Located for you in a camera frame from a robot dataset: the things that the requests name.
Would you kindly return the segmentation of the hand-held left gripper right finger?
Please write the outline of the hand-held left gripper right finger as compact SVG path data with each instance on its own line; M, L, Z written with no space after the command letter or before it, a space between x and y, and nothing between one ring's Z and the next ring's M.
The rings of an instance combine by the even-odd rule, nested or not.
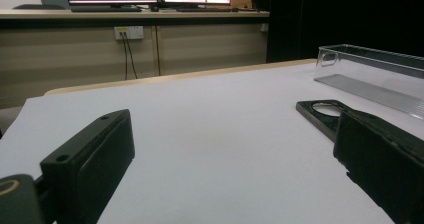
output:
M334 157L396 224L424 224L424 140L363 112L340 116Z

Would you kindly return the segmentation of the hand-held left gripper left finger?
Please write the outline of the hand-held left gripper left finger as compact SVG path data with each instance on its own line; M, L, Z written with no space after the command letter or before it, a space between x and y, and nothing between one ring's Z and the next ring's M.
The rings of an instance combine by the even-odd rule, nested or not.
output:
M47 219L96 224L134 157L129 110L90 123L40 163Z

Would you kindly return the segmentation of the clear plastic box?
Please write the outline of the clear plastic box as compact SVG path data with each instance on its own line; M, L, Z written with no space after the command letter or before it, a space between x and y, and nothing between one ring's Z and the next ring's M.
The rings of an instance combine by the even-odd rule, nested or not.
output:
M313 79L424 120L424 57L349 44L321 46Z

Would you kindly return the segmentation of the long beige desk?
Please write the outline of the long beige desk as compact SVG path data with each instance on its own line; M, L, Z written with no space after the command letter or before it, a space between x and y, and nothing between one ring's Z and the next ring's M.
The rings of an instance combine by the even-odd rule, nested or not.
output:
M0 10L0 108L62 87L261 64L269 16L254 12ZM142 26L140 40L114 28Z

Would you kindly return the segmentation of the white table sheet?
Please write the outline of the white table sheet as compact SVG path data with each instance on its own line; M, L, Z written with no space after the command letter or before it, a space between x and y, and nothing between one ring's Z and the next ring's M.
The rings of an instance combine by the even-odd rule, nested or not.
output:
M424 121L318 83L312 65L29 99L0 139L0 178L96 118L131 113L136 155L101 224L391 224L296 110L336 99L424 139Z

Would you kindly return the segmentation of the black curtain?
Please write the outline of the black curtain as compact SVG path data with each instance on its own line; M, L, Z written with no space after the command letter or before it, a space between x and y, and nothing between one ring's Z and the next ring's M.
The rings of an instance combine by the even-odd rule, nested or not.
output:
M424 57L424 0L252 0L269 13L268 62L350 44Z

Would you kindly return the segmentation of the black keyboard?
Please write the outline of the black keyboard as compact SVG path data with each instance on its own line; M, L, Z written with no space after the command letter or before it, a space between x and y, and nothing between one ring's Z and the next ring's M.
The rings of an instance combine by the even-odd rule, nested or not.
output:
M177 12L232 12L231 8L222 9L222 8L200 8L200 7L182 7L176 8Z
M71 7L72 12L142 12L136 6L111 5L111 6L77 6Z

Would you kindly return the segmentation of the white wall socket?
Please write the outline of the white wall socket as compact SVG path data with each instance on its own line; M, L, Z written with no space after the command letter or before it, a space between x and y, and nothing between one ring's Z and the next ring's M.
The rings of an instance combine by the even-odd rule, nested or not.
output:
M144 38L144 28L142 26L115 27L114 33L116 40L122 40L123 38L140 40Z

